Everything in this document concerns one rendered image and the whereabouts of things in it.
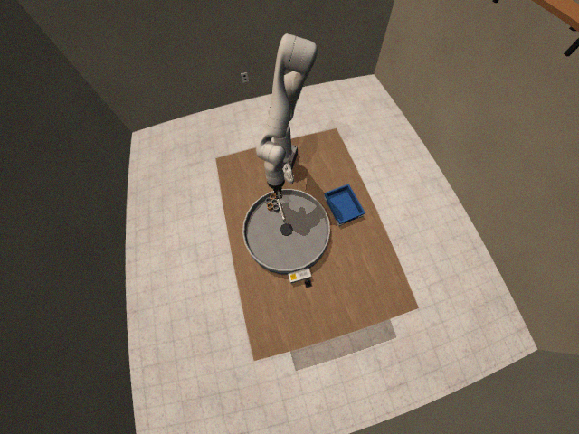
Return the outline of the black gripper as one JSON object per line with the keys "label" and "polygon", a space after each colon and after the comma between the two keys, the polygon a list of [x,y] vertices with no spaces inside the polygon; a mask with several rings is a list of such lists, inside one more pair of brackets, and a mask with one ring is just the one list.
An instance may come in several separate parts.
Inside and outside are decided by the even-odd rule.
{"label": "black gripper", "polygon": [[[268,182],[267,182],[267,183],[268,183]],[[268,183],[268,186],[269,186],[270,188],[272,188],[273,191],[274,191],[274,193],[276,194],[276,198],[277,198],[277,199],[282,198],[282,195],[281,195],[281,192],[282,192],[282,191],[281,191],[281,189],[282,189],[282,186],[284,185],[284,183],[285,183],[285,179],[284,179],[284,181],[282,182],[282,184],[279,184],[279,185],[271,185],[271,184]]]}

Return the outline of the blue open tray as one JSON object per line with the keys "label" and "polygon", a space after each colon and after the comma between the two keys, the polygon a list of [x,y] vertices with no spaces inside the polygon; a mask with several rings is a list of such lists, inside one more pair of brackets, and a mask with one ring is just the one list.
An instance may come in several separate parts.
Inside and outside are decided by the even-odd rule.
{"label": "blue open tray", "polygon": [[357,200],[349,184],[324,193],[324,199],[333,213],[338,226],[351,222],[354,219],[359,219],[365,214],[363,207]]}

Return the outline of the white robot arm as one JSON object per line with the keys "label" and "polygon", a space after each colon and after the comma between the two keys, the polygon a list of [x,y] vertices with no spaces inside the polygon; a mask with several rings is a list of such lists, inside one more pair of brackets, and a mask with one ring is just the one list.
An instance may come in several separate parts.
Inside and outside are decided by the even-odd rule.
{"label": "white robot arm", "polygon": [[[280,41],[268,121],[256,146],[257,156],[265,160],[266,179],[271,185],[282,184],[284,179],[290,184],[294,183],[290,164],[282,168],[283,160],[292,153],[289,122],[293,119],[294,108],[317,51],[314,42],[288,33]],[[284,76],[287,69],[292,72]],[[274,142],[271,142],[272,138]]]}

